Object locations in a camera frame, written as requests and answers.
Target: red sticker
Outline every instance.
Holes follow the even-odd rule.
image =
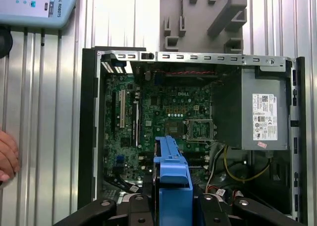
[[[258,142],[258,146],[261,147],[261,148],[266,149],[267,144],[259,141],[259,142]]]

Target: sticker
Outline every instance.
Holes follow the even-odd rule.
[[[267,144],[259,141],[258,146],[265,149],[267,147]]]
[[[236,193],[234,194],[234,197],[244,197],[244,195],[242,194],[242,192],[240,190],[237,190]]]
[[[253,140],[277,140],[276,97],[273,94],[252,94],[252,108]],[[267,144],[259,143],[258,146],[267,147]]]
[[[132,185],[130,190],[135,193],[135,192],[137,192],[139,190],[139,187],[137,187],[135,185]]]
[[[221,197],[224,196],[226,190],[224,189],[218,189],[217,192],[216,192],[216,195],[220,195]]]

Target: yellow wire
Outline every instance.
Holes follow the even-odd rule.
[[[229,176],[231,176],[231,178],[233,178],[234,180],[236,181],[240,181],[240,182],[246,182],[246,181],[250,181],[250,180],[254,180],[255,178],[259,177],[260,175],[262,175],[268,168],[269,168],[269,165],[263,169],[263,171],[259,172],[258,174],[248,178],[248,179],[239,179],[237,177],[235,177],[233,174],[231,174],[231,172],[229,172],[229,169],[228,169],[228,165],[227,165],[227,150],[228,150],[228,146],[225,147],[224,149],[224,153],[223,153],[223,163],[224,163],[224,167],[226,168],[226,171],[227,173],[229,174]]]

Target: motherboard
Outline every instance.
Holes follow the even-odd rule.
[[[194,180],[206,180],[213,144],[211,85],[163,86],[155,78],[106,80],[104,173],[142,180],[152,172],[155,137],[170,135]]]

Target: human hand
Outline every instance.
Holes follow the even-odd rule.
[[[0,181],[7,181],[20,170],[19,151],[14,139],[0,130]]]

